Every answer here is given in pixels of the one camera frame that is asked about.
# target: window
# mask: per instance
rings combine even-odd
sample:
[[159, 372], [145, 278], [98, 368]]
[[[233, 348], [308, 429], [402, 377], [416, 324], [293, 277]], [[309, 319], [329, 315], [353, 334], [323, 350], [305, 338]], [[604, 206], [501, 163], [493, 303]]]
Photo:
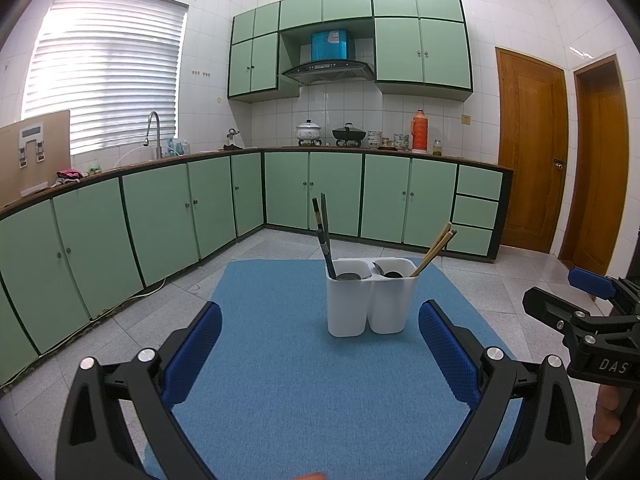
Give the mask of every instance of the window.
[[31, 58], [22, 118], [71, 110], [72, 154], [142, 142], [152, 110], [161, 137], [175, 137], [186, 13], [169, 0], [54, 0]]

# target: door frame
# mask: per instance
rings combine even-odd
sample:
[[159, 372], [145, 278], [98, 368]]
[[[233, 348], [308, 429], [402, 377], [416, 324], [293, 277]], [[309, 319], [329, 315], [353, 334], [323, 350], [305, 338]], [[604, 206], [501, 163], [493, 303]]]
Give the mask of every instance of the door frame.
[[[628, 177], [628, 157], [630, 155], [630, 151], [629, 151], [629, 120], [628, 120], [628, 110], [626, 108], [626, 96], [625, 96], [625, 86], [623, 83], [623, 79], [622, 79], [622, 72], [620, 71], [620, 64], [618, 62], [618, 56], [616, 54], [612, 54], [611, 56], [607, 56], [604, 57], [602, 59], [599, 59], [597, 61], [594, 61], [593, 63], [590, 63], [586, 66], [583, 66], [581, 68], [579, 68], [578, 70], [574, 71], [574, 83], [575, 83], [575, 100], [576, 100], [576, 105], [577, 105], [577, 123], [578, 123], [578, 131], [577, 131], [577, 155], [576, 155], [576, 159], [575, 159], [575, 181], [574, 181], [574, 192], [572, 193], [572, 198], [571, 198], [571, 207], [569, 210], [569, 216], [567, 218], [567, 222], [566, 222], [566, 227], [565, 227], [565, 231], [564, 231], [564, 237], [562, 238], [562, 246], [560, 248], [560, 252], [558, 254], [558, 259], [561, 260], [566, 266], [568, 266], [569, 268], [571, 268], [573, 266], [572, 261], [569, 259], [570, 257], [573, 256], [574, 251], [575, 251], [575, 246], [577, 244], [577, 240], [572, 240], [572, 236], [574, 236], [574, 231], [576, 229], [580, 228], [580, 221], [581, 221], [581, 217], [582, 215], [580, 213], [578, 213], [575, 210], [575, 207], [577, 205], [577, 198], [580, 192], [582, 192], [580, 189], [578, 189], [578, 187], [575, 185], [577, 183], [577, 179], [578, 179], [578, 168], [580, 166], [579, 161], [580, 161], [580, 138], [584, 136], [584, 123], [580, 120], [580, 117], [582, 115], [582, 110], [581, 110], [581, 106], [584, 106], [584, 104], [582, 103], [582, 99], [584, 98], [581, 90], [580, 90], [580, 76], [590, 72], [591, 70], [595, 70], [603, 65], [606, 64], [612, 64], [613, 63], [613, 67], [616, 69], [616, 75], [618, 76], [618, 83], [620, 85], [620, 90], [622, 91], [622, 104], [623, 104], [623, 108], [624, 108], [624, 124], [625, 124], [625, 129], [626, 129], [626, 154], [627, 154], [627, 176], [626, 176], [626, 187], [625, 187], [625, 193], [624, 193], [624, 198], [623, 198], [623, 204], [622, 204], [622, 209], [620, 211], [620, 224], [618, 225], [618, 232], [616, 233], [616, 237], [618, 237], [619, 233], [620, 233], [620, 227], [622, 226], [622, 217], [624, 214], [624, 207], [625, 207], [625, 203], [626, 203], [626, 188], [628, 187], [629, 184], [629, 177]], [[611, 254], [613, 255], [613, 250], [615, 249], [615, 243], [614, 243], [614, 247], [612, 248], [612, 252]], [[611, 257], [609, 257], [609, 263], [607, 264], [607, 267], [609, 267], [611, 263]]]
[[[532, 60], [536, 63], [540, 63], [542, 65], [547, 65], [549, 67], [552, 67], [555, 70], [559, 70], [562, 72], [562, 88], [564, 90], [564, 102], [566, 104], [566, 127], [564, 128], [565, 133], [566, 133], [566, 145], [567, 145], [567, 154], [564, 156], [564, 169], [562, 170], [562, 185], [561, 185], [561, 192], [558, 194], [558, 204], [556, 206], [556, 210], [558, 211], [558, 214], [556, 215], [555, 218], [555, 226], [556, 228], [553, 230], [551, 236], [548, 239], [548, 243], [546, 244], [546, 250], [544, 251], [545, 253], [551, 253], [551, 247], [553, 246], [553, 242], [554, 242], [554, 238], [556, 237], [556, 232], [558, 231], [558, 222], [560, 219], [560, 211], [562, 209], [562, 197], [564, 196], [564, 188], [566, 186], [566, 163], [568, 160], [568, 145], [569, 145], [569, 99], [568, 99], [568, 92], [567, 92], [567, 88], [566, 88], [566, 69], [560, 67], [560, 66], [556, 66], [552, 63], [549, 63], [548, 61], [542, 60], [540, 58], [534, 57], [534, 56], [530, 56], [528, 54], [523, 54], [521, 52], [516, 52], [514, 50], [510, 50], [508, 48], [501, 48], [499, 46], [495, 47], [495, 57], [496, 57], [496, 61], [497, 61], [497, 65], [498, 65], [498, 79], [500, 79], [500, 74], [501, 74], [501, 60], [500, 60], [500, 53], [505, 53], [508, 54], [510, 56], [516, 56], [516, 57], [521, 57], [523, 59], [526, 60]], [[498, 165], [500, 164], [500, 152], [503, 151], [503, 143], [505, 142], [504, 140], [504, 136], [502, 135], [502, 128], [503, 128], [503, 121], [502, 121], [502, 107], [504, 106], [504, 102], [502, 99], [502, 96], [500, 96], [500, 142], [498, 144]]]

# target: tile floor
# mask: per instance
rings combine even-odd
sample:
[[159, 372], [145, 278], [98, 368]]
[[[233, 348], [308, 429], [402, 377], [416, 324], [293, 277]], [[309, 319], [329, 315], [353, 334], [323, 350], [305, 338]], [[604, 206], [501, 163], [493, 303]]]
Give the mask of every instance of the tile floor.
[[[334, 240], [334, 257], [414, 256], [382, 247]], [[155, 294], [139, 300], [97, 326], [49, 359], [0, 397], [0, 417], [18, 446], [43, 480], [54, 478], [58, 427], [68, 387], [80, 359], [93, 355], [103, 363], [131, 359], [146, 346], [157, 347], [169, 333], [187, 326], [222, 277], [226, 264], [234, 260], [322, 258], [315, 237], [284, 231], [261, 230], [228, 248], [201, 266], [174, 277]], [[567, 271], [553, 256], [501, 247], [495, 264], [437, 257], [435, 264], [480, 311], [518, 359], [540, 362], [550, 353], [568, 362], [562, 337], [526, 316], [522, 295], [532, 286], [548, 290], [601, 315], [590, 297], [572, 288]], [[591, 417], [597, 386], [572, 380], [580, 409], [585, 444], [593, 447]], [[145, 437], [130, 402], [123, 411], [138, 452]]]

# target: white utensil holder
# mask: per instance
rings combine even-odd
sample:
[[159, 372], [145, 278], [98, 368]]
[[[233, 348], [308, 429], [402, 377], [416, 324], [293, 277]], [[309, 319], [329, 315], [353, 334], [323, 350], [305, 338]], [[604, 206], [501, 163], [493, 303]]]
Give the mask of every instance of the white utensil holder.
[[365, 260], [334, 260], [337, 276], [355, 272], [360, 280], [332, 280], [326, 272], [326, 320], [335, 337], [353, 337], [364, 332], [371, 295], [371, 270]]
[[377, 263], [387, 273], [399, 272], [403, 278], [386, 278], [376, 270], [372, 276], [369, 326], [378, 334], [402, 332], [414, 298], [417, 276], [410, 278], [415, 265], [405, 258], [377, 258]]

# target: finger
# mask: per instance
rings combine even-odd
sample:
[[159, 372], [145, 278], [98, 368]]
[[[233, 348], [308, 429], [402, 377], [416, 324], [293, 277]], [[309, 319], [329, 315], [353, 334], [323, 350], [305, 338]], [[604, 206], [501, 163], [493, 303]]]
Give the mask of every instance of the finger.
[[598, 444], [605, 444], [611, 438], [610, 435], [605, 435], [604, 433], [600, 433], [595, 428], [591, 431], [591, 436]]
[[620, 404], [620, 390], [615, 386], [602, 384], [598, 390], [598, 400], [596, 403], [610, 412], [615, 411]]
[[593, 429], [599, 433], [613, 435], [620, 429], [620, 420], [614, 412], [610, 412], [602, 406], [596, 406], [596, 413], [593, 416]]

